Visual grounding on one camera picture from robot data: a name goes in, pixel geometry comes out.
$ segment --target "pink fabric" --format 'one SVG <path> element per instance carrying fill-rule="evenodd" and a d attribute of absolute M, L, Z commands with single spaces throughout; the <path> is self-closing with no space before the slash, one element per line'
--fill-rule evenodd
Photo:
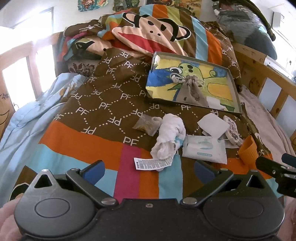
<path fill-rule="evenodd" d="M 296 199 L 293 199 L 286 207 L 285 207 L 285 218 L 283 224 L 278 232 L 278 237 L 282 241 L 293 241 L 292 236 L 293 230 L 295 229 L 295 211 L 296 211 Z"/>
<path fill-rule="evenodd" d="M 264 145 L 271 151 L 273 160 L 282 163 L 281 156 L 284 153 L 295 156 L 291 141 L 286 133 L 277 124 L 276 120 L 264 108 L 258 98 L 253 95 L 245 86 L 239 93 L 239 100 L 245 103 L 248 117 L 256 125 L 260 138 Z M 296 230 L 296 199 L 291 197 L 286 198 L 285 218 L 278 232 L 278 237 L 282 241 L 293 241 L 293 230 Z"/>
<path fill-rule="evenodd" d="M 295 156 L 291 141 L 286 133 L 277 124 L 267 109 L 260 103 L 244 85 L 239 93 L 239 100 L 245 103 L 248 117 L 253 121 L 259 131 L 263 144 L 270 150 L 272 158 L 278 163 L 284 153 Z"/>
<path fill-rule="evenodd" d="M 134 157 L 141 158 L 141 149 L 123 145 L 114 189 L 114 198 L 119 202 L 123 198 L 138 198 L 139 196 L 140 171 L 135 169 Z"/>
<path fill-rule="evenodd" d="M 16 198 L 6 203 L 0 209 L 0 240 L 1 241 L 17 241 L 22 235 L 17 227 L 13 212 L 20 199 Z"/>

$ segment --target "painting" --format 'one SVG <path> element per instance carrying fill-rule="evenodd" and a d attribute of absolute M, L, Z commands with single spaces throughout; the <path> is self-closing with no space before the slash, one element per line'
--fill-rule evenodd
<path fill-rule="evenodd" d="M 152 98 L 235 111 L 238 100 L 227 69 L 183 56 L 155 54 L 146 89 Z"/>
<path fill-rule="evenodd" d="M 162 4 L 166 6 L 174 6 L 179 8 L 189 15 L 199 17 L 202 1 L 191 1 L 191 0 L 147 0 L 146 4 Z"/>
<path fill-rule="evenodd" d="M 80 12 L 91 11 L 104 7 L 108 4 L 108 0 L 78 0 L 78 10 Z"/>
<path fill-rule="evenodd" d="M 116 12 L 138 7 L 139 0 L 114 0 L 113 10 Z"/>

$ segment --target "floral pillow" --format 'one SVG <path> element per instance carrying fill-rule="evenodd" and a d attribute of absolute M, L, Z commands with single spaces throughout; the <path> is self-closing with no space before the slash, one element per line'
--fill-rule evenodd
<path fill-rule="evenodd" d="M 86 77 L 92 76 L 100 60 L 85 58 L 69 59 L 68 68 L 70 73 L 82 74 Z"/>

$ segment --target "orange cup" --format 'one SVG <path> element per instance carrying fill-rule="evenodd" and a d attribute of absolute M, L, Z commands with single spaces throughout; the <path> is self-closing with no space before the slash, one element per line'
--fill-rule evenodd
<path fill-rule="evenodd" d="M 244 140 L 237 154 L 246 165 L 250 165 L 256 161 L 259 155 L 257 152 L 257 145 L 252 136 L 248 136 Z"/>

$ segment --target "wet wipes package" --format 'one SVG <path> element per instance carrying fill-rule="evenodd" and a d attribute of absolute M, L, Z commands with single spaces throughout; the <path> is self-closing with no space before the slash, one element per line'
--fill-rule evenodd
<path fill-rule="evenodd" d="M 183 142 L 183 157 L 227 164 L 224 140 L 211 136 L 187 135 Z"/>

